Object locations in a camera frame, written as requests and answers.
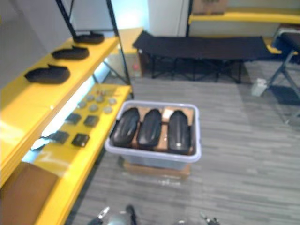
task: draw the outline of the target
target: cardboard box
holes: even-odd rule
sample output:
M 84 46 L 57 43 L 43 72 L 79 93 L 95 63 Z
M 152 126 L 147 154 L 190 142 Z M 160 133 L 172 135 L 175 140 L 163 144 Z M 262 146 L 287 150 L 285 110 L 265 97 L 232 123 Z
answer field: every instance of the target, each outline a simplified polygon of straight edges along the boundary
M 33 225 L 57 179 L 54 173 L 21 162 L 1 189 L 0 224 Z
M 181 110 L 186 116 L 188 120 L 188 125 L 191 126 L 194 121 L 194 110 L 190 108 L 182 108 L 182 107 L 174 107 L 174 106 L 167 106 L 163 110 L 163 123 L 168 123 L 170 116 L 174 113 L 176 110 Z
M 192 12 L 195 15 L 223 14 L 227 3 L 228 0 L 194 0 Z
M 167 152 L 168 150 L 168 125 L 163 124 L 161 126 L 161 133 L 158 145 L 154 147 L 154 151 Z
M 150 167 L 144 165 L 134 165 L 134 164 L 130 164 L 127 161 L 124 161 L 123 166 L 130 173 L 149 175 L 149 176 L 168 177 L 168 178 L 177 178 L 177 179 L 185 180 L 191 174 L 190 164 L 186 165 L 182 170 Z

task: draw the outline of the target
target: white wall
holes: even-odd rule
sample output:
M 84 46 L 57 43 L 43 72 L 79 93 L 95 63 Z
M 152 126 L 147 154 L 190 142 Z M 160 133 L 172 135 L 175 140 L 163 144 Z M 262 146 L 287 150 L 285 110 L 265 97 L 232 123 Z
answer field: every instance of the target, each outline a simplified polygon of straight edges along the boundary
M 188 0 L 148 0 L 149 32 L 155 36 L 185 36 Z
M 112 0 L 119 29 L 148 28 L 147 0 Z M 72 23 L 76 29 L 109 29 L 112 27 L 105 0 L 76 0 L 73 5 Z

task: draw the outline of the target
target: yellow shelf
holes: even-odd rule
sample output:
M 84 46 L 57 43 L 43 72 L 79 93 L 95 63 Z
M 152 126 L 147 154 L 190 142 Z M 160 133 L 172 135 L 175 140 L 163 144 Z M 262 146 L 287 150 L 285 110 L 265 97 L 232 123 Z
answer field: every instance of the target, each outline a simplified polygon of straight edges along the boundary
M 40 216 L 35 225 L 64 224 L 67 216 L 97 158 L 105 139 L 115 122 L 117 113 L 131 92 L 130 86 L 118 86 L 109 84 L 95 85 L 89 94 L 96 95 L 97 90 L 108 90 L 105 102 L 99 105 L 99 112 L 90 113 L 88 107 L 75 109 L 74 113 L 82 116 L 77 125 L 64 124 L 60 130 L 70 134 L 67 141 L 61 145 L 50 143 L 43 148 L 34 164 L 48 171 L 57 174 L 60 178 L 49 195 Z M 113 112 L 105 114 L 102 108 L 108 105 L 108 98 L 117 99 L 117 104 L 113 106 Z M 98 115 L 100 120 L 96 127 L 88 128 L 83 122 L 87 115 Z M 71 144 L 77 133 L 88 134 L 90 139 L 84 148 Z
M 234 7 L 228 8 L 223 15 L 191 15 L 189 17 L 189 24 L 193 21 L 244 21 L 300 24 L 300 9 Z
M 116 37 L 99 45 L 74 44 L 69 39 L 58 49 L 71 45 L 87 47 L 89 57 L 80 61 L 55 60 L 48 54 L 27 70 L 47 64 L 67 66 L 71 73 L 67 81 L 55 85 L 30 83 L 24 78 L 25 71 L 1 90 L 0 187 L 57 112 L 118 43 Z

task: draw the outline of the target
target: metal part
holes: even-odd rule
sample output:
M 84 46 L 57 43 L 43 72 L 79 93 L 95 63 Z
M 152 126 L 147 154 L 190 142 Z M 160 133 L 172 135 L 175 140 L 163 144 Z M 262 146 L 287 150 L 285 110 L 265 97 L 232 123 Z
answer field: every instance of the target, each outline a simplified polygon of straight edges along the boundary
M 104 209 L 98 214 L 98 218 L 102 220 L 102 219 L 106 216 L 106 214 L 108 213 L 109 209 L 110 209 L 109 207 L 104 208 Z
M 280 74 L 283 74 L 283 76 L 289 82 L 291 88 L 293 89 L 293 91 L 295 92 L 295 94 L 297 95 L 297 97 L 300 98 L 300 90 L 299 90 L 297 84 L 295 83 L 295 81 L 291 78 L 291 76 L 288 73 L 288 70 L 298 71 L 299 69 L 298 68 L 287 67 L 288 63 L 291 61 L 291 59 L 294 56 L 294 54 L 295 54 L 294 50 L 292 50 L 288 54 L 288 56 L 286 57 L 286 59 L 283 62 L 283 64 L 278 68 L 278 70 L 275 72 L 275 74 L 271 77 L 271 79 L 270 79 L 270 81 L 268 83 L 268 88 L 275 82 L 275 80 L 278 78 L 278 76 Z M 298 118 L 299 115 L 300 115 L 300 110 L 298 110 L 297 112 L 295 112 L 287 121 L 285 121 L 285 123 L 286 124 L 290 123 L 295 118 Z
M 202 212 L 200 212 L 200 217 L 205 220 L 207 225 L 221 225 L 217 218 L 214 217 L 213 219 L 210 219 Z

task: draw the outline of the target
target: gray plastic bin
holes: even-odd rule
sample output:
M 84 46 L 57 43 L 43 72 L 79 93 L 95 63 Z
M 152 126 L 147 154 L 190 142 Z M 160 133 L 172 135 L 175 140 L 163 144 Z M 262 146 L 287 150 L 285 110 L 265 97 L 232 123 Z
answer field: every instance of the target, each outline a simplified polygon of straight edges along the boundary
M 121 115 L 125 110 L 130 107 L 152 107 L 163 108 L 165 106 L 179 106 L 192 108 L 194 110 L 194 122 L 191 127 L 193 154 L 190 156 L 177 155 L 164 152 L 154 152 L 130 148 L 120 148 L 112 145 L 110 138 L 105 141 L 105 149 L 111 153 L 121 155 L 125 160 L 131 164 L 147 165 L 162 168 L 172 168 L 181 170 L 186 164 L 194 163 L 201 158 L 201 135 L 200 135 L 200 115 L 196 106 L 190 104 L 175 104 L 165 102 L 149 102 L 149 101 L 137 101 L 129 100 L 124 102 L 118 115 L 117 120 L 121 118 Z

